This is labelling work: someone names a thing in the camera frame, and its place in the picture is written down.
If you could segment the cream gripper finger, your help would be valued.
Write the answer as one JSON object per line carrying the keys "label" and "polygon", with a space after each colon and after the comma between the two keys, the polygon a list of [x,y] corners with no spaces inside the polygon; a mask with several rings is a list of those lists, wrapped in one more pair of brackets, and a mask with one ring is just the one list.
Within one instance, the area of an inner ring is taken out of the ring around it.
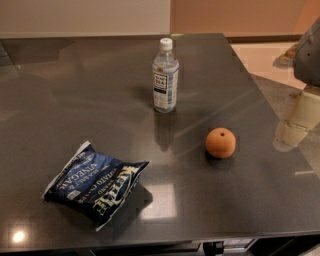
{"label": "cream gripper finger", "polygon": [[284,106],[284,115],[275,131],[274,148],[288,152],[296,148],[320,123],[320,87],[307,85],[291,93]]}

